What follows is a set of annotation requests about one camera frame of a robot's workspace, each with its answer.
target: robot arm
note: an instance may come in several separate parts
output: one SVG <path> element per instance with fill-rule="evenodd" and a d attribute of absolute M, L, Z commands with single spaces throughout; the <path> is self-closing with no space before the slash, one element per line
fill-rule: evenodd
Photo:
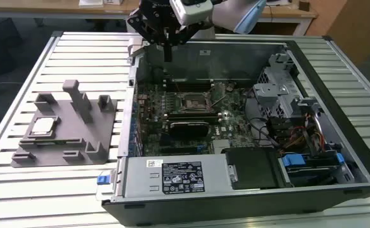
<path fill-rule="evenodd" d="M 217 18 L 216 23 L 220 26 L 224 25 L 224 28 L 228 28 L 228 25 L 225 25 L 228 24 L 225 18 L 234 18 L 234 20 L 237 20 L 237 17 L 233 15 L 238 15 L 238 8 L 241 8 L 241 13 L 244 13 L 244 8 L 246 8 L 246 14 L 249 16 L 242 16 L 240 18 L 241 22 L 237 23 L 234 29 L 230 29 L 234 32 L 241 30 L 244 33 L 249 27 L 252 29 L 257 21 L 257 16 L 264 8 L 265 0 L 234 0 L 232 2 L 229 0 L 139 1 L 138 8 L 127 17 L 127 24 L 150 44 L 162 47 L 165 62 L 171 61 L 171 47 L 178 44 L 185 44 L 194 33 L 205 28 L 204 20 L 213 15 L 213 5 L 216 4 L 220 4 L 216 10 L 220 16 L 214 16 Z"/>

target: red wire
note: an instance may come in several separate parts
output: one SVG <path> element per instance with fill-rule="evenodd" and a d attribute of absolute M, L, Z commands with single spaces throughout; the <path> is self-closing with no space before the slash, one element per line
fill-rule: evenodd
<path fill-rule="evenodd" d="M 292 128 L 289 140 L 292 140 L 292 138 L 293 138 L 293 132 L 294 132 L 294 130 L 296 130 L 296 129 L 300 129 L 300 128 L 301 128 L 301 129 L 305 129 L 305 127 L 302 127 L 302 126 L 297 126 L 297 127 Z"/>

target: metal grille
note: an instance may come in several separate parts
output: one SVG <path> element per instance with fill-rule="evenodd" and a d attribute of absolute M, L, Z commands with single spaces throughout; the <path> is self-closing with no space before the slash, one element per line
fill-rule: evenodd
<path fill-rule="evenodd" d="M 282 108 L 281 108 L 281 105 L 277 105 L 274 112 L 276 112 L 276 116 L 277 116 L 277 117 L 282 117 L 282 115 L 284 115 L 284 110 L 282 110 Z"/>
<path fill-rule="evenodd" d="M 258 107 L 260 115 L 265 118 L 269 118 L 272 116 L 272 110 L 269 108 Z"/>
<path fill-rule="evenodd" d="M 257 78 L 257 83 L 268 83 L 268 76 L 264 72 L 261 72 L 261 74 Z"/>

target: slotted metal table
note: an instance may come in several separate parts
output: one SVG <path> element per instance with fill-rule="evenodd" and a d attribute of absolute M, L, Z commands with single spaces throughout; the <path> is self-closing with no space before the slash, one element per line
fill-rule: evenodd
<path fill-rule="evenodd" d="M 95 177 L 114 168 L 129 73 L 127 45 L 134 33 L 54 33 L 0 124 L 0 228 L 122 227 L 95 200 Z M 321 37 L 217 35 L 222 39 L 296 41 L 357 133 L 370 147 L 370 82 L 332 41 Z M 31 120 L 38 92 L 69 99 L 66 79 L 79 81 L 89 98 L 117 99 L 109 160 L 103 165 L 11 168 L 11 154 Z M 308 84 L 301 81 L 305 90 Z M 370 227 L 370 198 L 350 200 L 322 212 L 205 221 L 163 227 Z"/>

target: warning label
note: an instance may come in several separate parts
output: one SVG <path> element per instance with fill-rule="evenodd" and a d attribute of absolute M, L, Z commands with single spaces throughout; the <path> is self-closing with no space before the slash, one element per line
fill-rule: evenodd
<path fill-rule="evenodd" d="M 162 163 L 162 193 L 204 192 L 201 162 Z"/>

